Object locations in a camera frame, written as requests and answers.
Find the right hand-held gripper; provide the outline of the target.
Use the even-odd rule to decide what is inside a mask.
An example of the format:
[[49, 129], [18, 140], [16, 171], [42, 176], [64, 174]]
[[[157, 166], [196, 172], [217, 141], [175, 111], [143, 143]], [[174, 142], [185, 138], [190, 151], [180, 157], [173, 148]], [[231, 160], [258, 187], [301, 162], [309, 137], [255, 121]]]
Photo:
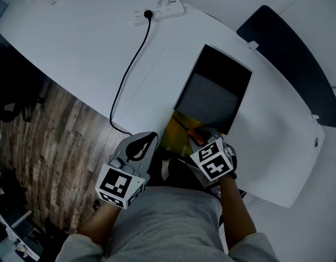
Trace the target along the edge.
[[192, 161], [203, 172], [209, 181], [235, 172], [237, 169], [237, 155], [235, 149], [227, 144], [215, 128], [206, 128], [207, 141], [213, 141], [202, 147], [199, 142], [188, 137], [188, 143], [193, 154]]

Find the dark grey desk divider panel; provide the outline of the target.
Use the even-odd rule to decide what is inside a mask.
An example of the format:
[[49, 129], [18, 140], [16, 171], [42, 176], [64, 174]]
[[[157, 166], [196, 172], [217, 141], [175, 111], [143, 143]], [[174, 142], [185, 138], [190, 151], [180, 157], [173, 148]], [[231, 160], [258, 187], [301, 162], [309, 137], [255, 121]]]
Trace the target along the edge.
[[236, 33], [258, 44], [265, 57], [294, 87], [322, 126], [336, 128], [336, 97], [317, 60], [296, 32], [262, 5]]

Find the person's left forearm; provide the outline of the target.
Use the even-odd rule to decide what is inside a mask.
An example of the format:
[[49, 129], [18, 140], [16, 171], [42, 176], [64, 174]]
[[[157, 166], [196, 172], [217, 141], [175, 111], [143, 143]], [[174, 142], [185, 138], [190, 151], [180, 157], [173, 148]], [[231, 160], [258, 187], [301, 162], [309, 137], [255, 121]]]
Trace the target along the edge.
[[121, 210], [113, 204], [102, 204], [77, 233], [89, 237], [98, 245], [105, 245]]

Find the person's grey shirt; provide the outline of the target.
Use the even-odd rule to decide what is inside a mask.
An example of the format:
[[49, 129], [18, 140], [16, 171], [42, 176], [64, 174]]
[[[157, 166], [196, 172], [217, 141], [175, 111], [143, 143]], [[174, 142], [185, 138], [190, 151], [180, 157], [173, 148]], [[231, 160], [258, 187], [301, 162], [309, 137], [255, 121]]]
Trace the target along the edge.
[[119, 213], [105, 248], [74, 234], [56, 262], [279, 262], [263, 233], [224, 252], [220, 216], [220, 202], [207, 193], [148, 187]]

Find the black box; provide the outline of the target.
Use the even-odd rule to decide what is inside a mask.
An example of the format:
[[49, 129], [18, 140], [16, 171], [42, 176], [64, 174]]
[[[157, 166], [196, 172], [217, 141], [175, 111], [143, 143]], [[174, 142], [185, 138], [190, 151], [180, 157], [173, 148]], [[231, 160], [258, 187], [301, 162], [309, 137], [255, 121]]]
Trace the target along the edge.
[[[215, 128], [221, 137], [228, 134], [251, 76], [251, 70], [243, 64], [205, 45], [173, 107], [172, 117], [190, 129]], [[193, 152], [188, 136], [172, 117], [164, 130], [160, 147], [182, 158], [209, 181], [190, 158]]]

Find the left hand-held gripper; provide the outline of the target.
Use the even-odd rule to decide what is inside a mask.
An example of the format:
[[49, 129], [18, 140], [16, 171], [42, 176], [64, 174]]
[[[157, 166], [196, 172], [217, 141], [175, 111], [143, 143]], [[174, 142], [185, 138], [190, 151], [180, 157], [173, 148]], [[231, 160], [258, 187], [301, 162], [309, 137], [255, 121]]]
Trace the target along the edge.
[[[156, 132], [137, 133], [122, 140], [115, 150], [116, 156], [111, 155], [110, 161], [101, 167], [95, 185], [99, 198], [128, 209], [145, 190], [158, 141]], [[143, 160], [143, 165], [135, 170], [122, 160]]]

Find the black office chair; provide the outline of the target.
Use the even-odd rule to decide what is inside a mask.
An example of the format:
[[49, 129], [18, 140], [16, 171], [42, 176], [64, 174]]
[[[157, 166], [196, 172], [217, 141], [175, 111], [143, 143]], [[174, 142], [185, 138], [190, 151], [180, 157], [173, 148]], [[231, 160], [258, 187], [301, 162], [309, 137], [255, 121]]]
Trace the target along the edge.
[[0, 121], [11, 122], [21, 115], [30, 122], [29, 109], [45, 102], [39, 95], [44, 77], [15, 48], [0, 44]]

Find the white side table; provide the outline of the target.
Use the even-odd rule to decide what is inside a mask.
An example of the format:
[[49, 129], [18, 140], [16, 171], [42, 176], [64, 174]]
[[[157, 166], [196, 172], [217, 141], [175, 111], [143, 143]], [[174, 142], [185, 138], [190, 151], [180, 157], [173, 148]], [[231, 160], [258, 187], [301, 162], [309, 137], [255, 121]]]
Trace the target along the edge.
[[7, 239], [13, 243], [9, 252], [17, 254], [23, 261], [38, 262], [43, 252], [43, 246], [36, 237], [41, 230], [31, 219], [32, 211], [25, 213], [14, 209], [11, 213], [0, 213], [0, 224], [7, 233]]

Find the person's right forearm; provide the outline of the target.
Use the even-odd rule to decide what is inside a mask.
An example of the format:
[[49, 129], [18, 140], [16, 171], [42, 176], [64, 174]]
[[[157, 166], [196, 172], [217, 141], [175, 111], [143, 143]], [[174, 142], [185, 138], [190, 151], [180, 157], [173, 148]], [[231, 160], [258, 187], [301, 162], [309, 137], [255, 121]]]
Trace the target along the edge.
[[246, 209], [235, 179], [226, 175], [219, 179], [219, 186], [226, 245], [230, 250], [248, 235], [255, 234], [257, 230]]

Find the white power strip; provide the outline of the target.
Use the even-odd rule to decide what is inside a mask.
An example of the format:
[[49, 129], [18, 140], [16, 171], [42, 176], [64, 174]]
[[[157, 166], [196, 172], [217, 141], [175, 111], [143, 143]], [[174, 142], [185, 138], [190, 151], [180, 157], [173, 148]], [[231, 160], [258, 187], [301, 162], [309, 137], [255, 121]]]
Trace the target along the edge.
[[185, 8], [180, 0], [169, 0], [168, 5], [162, 5], [158, 8], [149, 8], [147, 6], [134, 8], [129, 16], [129, 23], [133, 26], [147, 24], [148, 19], [144, 17], [144, 13], [148, 10], [153, 14], [152, 22], [180, 17], [185, 14]]

